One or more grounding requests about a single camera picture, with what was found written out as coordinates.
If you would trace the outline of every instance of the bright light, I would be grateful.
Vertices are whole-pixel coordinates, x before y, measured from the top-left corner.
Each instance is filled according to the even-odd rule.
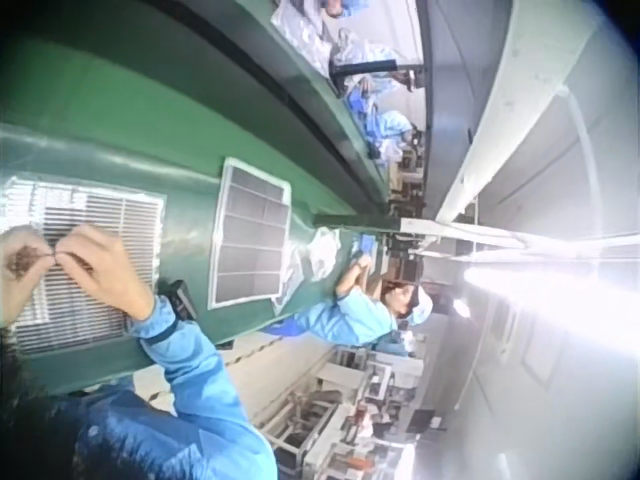
[[[469,268],[469,283],[505,297],[548,321],[616,349],[640,352],[640,295],[600,282],[555,272],[507,272]]]
[[[464,303],[464,300],[456,298],[453,301],[453,309],[458,312],[462,318],[471,318],[471,310],[469,310],[469,306]]]
[[[393,480],[411,480],[413,478],[413,462],[415,458],[416,447],[410,443],[402,450]]]

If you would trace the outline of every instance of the plastic bag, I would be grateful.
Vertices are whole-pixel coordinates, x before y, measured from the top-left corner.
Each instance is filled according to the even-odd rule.
[[[311,21],[302,15],[289,0],[282,0],[271,17],[271,23],[307,62],[329,78],[331,44],[318,35]]]
[[[338,33],[338,48],[338,53],[333,56],[333,62],[336,65],[367,63],[379,60],[400,60],[402,58],[402,56],[392,48],[361,39],[347,28],[341,28]],[[373,89],[370,95],[374,97],[395,90],[400,86],[400,84],[391,77],[389,72],[378,72],[366,75],[372,80]],[[364,75],[353,75],[348,77],[345,80],[347,88],[349,90],[354,88],[363,76]]]
[[[320,227],[307,249],[313,272],[311,280],[317,282],[327,277],[336,266],[340,250],[340,231]]]

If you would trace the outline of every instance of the metal grille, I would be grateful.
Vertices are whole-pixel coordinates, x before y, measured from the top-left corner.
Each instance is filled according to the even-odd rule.
[[[122,237],[140,278],[157,279],[164,198],[112,187],[14,177],[3,191],[2,230],[30,224],[54,246],[90,223]],[[15,323],[20,350],[34,354],[124,335],[124,313],[90,298],[53,267]]]
[[[220,184],[209,308],[280,294],[291,186],[236,159]]]

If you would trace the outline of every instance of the workstation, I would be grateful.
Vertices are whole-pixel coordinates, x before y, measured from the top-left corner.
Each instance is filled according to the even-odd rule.
[[[288,478],[309,480],[394,478],[407,468],[404,452],[419,438],[418,420],[402,432],[399,422],[415,397],[423,367],[416,358],[335,349],[310,381],[316,390],[291,396],[261,428],[279,469]],[[424,421],[419,420],[426,431]]]
[[[7,29],[3,391],[8,353],[82,412],[9,456],[91,470],[99,434],[198,480],[627,465],[637,61],[584,2],[472,3],[60,0]],[[174,478],[146,467],[107,478]]]

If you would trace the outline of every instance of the green machine panel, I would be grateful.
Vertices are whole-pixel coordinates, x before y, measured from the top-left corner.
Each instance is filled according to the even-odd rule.
[[[211,239],[225,158],[241,159],[291,184],[290,241],[302,246],[313,238],[316,213],[378,211],[382,188],[376,187],[376,197],[375,189],[363,185],[379,185],[380,178],[374,178],[368,159],[360,157],[360,172],[373,173],[368,179],[354,176],[354,169],[337,161],[270,90],[200,36],[148,5],[108,3],[118,7],[112,13],[119,14],[119,28],[109,29],[114,37],[101,36],[107,29],[88,21],[95,12],[78,8],[74,15],[88,16],[58,17],[66,19],[68,28],[80,25],[70,18],[86,20],[75,37],[63,38],[64,25],[54,28],[45,22],[46,28],[34,25],[6,50],[0,76],[1,180],[28,172],[166,196],[160,278],[187,282],[198,322],[215,343],[258,329],[274,320],[268,300],[207,309]],[[104,18],[108,25],[112,17]],[[171,41],[154,44],[149,39],[159,40],[155,29]],[[118,43],[125,38],[128,44]],[[105,47],[102,42],[107,40],[111,43]],[[115,54],[96,54],[101,49],[114,49],[122,61],[115,61]],[[186,64],[178,61],[187,53],[199,64],[191,57]],[[145,55],[147,67],[132,68],[134,60]],[[149,65],[161,70],[163,62],[170,72],[151,75]],[[182,67],[177,75],[175,70]],[[341,240],[333,274],[320,282],[305,281],[282,315],[330,294],[352,236],[343,233]],[[29,358],[33,374],[54,392],[148,364],[130,338]]]

